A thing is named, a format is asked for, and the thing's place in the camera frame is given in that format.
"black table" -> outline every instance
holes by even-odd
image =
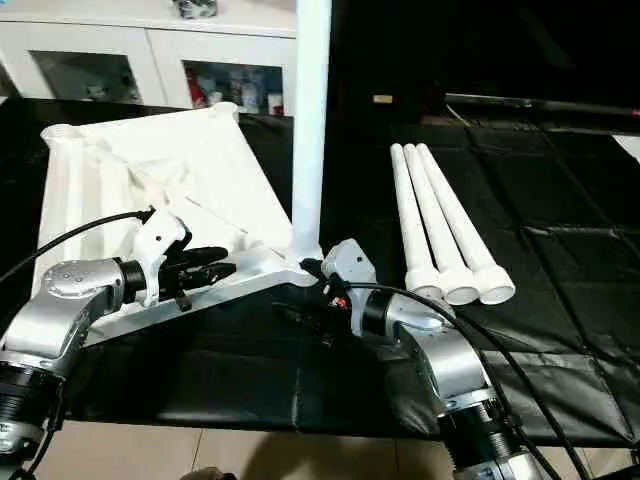
[[[48,150],[40,131],[168,111],[9,100],[0,107],[0,271],[35,247]],[[292,122],[244,116],[241,127],[290,212]],[[607,136],[329,122],[321,242],[353,237],[383,283],[405,273],[388,147],[425,142],[518,288],[509,302],[464,312],[495,332],[578,444],[640,439],[640,166]],[[2,290],[3,326],[31,273]],[[196,312],[88,348],[69,415],[106,422],[433,437],[411,362],[317,316],[274,305],[292,286]],[[496,366],[526,430],[555,439],[526,391]]]

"glass cabinet door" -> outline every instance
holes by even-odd
[[[125,55],[30,53],[54,98],[132,104],[142,101]]]
[[[284,115],[282,68],[183,61],[194,108],[233,102],[241,113]]]
[[[293,115],[295,38],[153,30],[149,39],[169,106],[227,101],[241,112]]]
[[[26,98],[166,105],[141,28],[2,22],[0,53]]]

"tiled floor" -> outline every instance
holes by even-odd
[[[543,449],[563,478],[566,454]],[[624,466],[627,450],[580,449],[595,475]],[[178,480],[206,466],[241,480],[449,480],[436,442],[67,422],[38,470],[40,480]]]

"white vertical pole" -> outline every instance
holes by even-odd
[[[320,211],[330,38],[331,0],[297,0],[292,204],[296,260],[322,258]]]

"white pipe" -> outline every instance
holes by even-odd
[[[506,302],[516,292],[509,274],[496,264],[427,146],[418,145],[418,153],[458,247],[475,274],[480,301],[487,305]]]
[[[297,4],[292,254],[298,260],[320,259],[331,0],[298,0]]]
[[[424,171],[420,155],[414,145],[405,145],[404,156],[409,167],[413,189],[418,198],[422,220],[429,235],[429,243],[440,271],[440,287],[444,299],[451,305],[466,305],[478,299],[473,272],[460,256],[456,241],[438,204],[436,194]]]
[[[396,185],[398,213],[400,214],[402,243],[407,261],[407,275],[404,279],[407,290],[425,297],[442,298],[438,271],[431,261],[427,237],[425,237],[422,228],[420,212],[413,194],[402,146],[398,144],[391,146],[391,161]]]

